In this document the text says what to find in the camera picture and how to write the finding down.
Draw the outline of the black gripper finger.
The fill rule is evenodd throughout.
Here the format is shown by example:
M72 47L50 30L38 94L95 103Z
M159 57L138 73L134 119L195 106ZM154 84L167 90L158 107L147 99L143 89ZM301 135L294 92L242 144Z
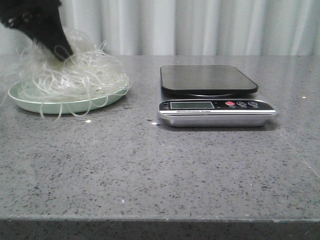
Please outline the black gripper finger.
M60 61L73 55L64 33L59 0L2 0L0 22L43 44Z

